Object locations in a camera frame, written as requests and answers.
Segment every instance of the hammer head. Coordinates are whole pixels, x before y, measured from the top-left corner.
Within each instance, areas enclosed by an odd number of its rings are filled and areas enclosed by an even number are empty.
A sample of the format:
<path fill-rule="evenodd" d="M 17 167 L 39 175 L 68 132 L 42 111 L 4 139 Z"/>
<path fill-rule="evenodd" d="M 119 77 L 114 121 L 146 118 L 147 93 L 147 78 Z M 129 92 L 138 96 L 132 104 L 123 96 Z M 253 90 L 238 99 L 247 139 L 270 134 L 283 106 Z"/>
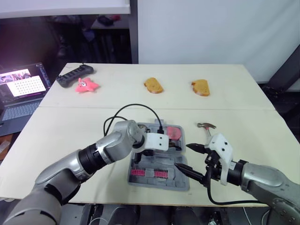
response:
<path fill-rule="evenodd" d="M 210 123 L 197 123 L 197 127 L 199 127 L 199 128 L 213 128 L 213 129 L 216 128 L 215 125 L 212 125 Z"/>

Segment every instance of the black remote control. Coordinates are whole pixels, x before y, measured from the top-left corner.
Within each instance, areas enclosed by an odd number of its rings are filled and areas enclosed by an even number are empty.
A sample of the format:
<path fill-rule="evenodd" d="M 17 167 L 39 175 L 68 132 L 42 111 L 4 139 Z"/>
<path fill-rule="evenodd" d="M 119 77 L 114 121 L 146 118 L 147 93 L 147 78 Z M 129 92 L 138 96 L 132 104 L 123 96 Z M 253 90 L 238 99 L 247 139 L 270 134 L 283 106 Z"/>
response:
<path fill-rule="evenodd" d="M 72 81 L 78 79 L 83 75 L 91 74 L 93 72 L 93 67 L 83 64 L 77 69 L 74 69 L 71 72 L 64 74 L 63 76 L 57 77 L 56 80 L 61 85 L 61 87 L 67 88 Z"/>

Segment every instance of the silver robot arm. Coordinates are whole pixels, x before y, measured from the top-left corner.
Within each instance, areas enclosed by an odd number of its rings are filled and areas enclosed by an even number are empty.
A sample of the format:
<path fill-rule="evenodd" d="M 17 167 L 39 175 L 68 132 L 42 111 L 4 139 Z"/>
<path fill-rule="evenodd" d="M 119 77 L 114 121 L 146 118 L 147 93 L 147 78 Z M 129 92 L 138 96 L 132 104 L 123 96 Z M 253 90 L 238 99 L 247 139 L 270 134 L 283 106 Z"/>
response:
<path fill-rule="evenodd" d="M 261 203 L 269 205 L 286 224 L 300 224 L 300 185 L 290 181 L 282 172 L 244 160 L 234 162 L 233 149 L 222 134 L 211 136 L 206 145 L 192 143 L 187 147 L 208 154 L 205 159 L 207 172 L 203 175 L 187 165 L 175 164 L 185 175 L 205 187 L 210 187 L 211 178 L 220 180 L 222 185 L 240 186 Z M 209 198 L 215 204 L 227 204 L 214 201 L 210 194 Z"/>
<path fill-rule="evenodd" d="M 300 185 L 290 181 L 279 170 L 245 163 L 240 187 L 269 205 L 287 224 L 300 224 Z"/>
<path fill-rule="evenodd" d="M 133 120 L 116 123 L 111 134 L 43 170 L 30 194 L 16 205 L 4 225 L 58 225 L 61 206 L 97 170 L 125 158 L 131 150 L 167 150 L 168 141 L 167 135 L 144 133 Z"/>

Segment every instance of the toast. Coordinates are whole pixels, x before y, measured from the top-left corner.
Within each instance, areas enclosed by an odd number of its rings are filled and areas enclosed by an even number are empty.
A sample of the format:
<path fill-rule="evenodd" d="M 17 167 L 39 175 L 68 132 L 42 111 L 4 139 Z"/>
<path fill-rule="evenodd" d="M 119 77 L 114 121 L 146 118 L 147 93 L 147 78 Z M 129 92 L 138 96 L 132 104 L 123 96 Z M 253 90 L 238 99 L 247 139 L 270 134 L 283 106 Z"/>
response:
<path fill-rule="evenodd" d="M 193 91 L 197 95 L 208 96 L 210 95 L 210 89 L 208 87 L 207 80 L 196 80 L 192 82 Z"/>
<path fill-rule="evenodd" d="M 158 94 L 164 91 L 163 87 L 154 77 L 147 79 L 144 85 L 147 87 L 147 90 L 153 94 Z"/>

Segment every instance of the laptop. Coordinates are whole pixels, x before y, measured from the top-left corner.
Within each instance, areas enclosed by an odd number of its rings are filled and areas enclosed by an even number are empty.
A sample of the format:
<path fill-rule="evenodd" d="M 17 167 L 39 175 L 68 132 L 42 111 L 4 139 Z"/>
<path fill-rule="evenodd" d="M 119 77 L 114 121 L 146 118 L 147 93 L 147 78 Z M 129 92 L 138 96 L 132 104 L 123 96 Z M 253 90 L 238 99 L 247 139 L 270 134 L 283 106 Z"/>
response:
<path fill-rule="evenodd" d="M 0 136 L 21 131 L 50 86 L 42 63 L 0 71 Z"/>

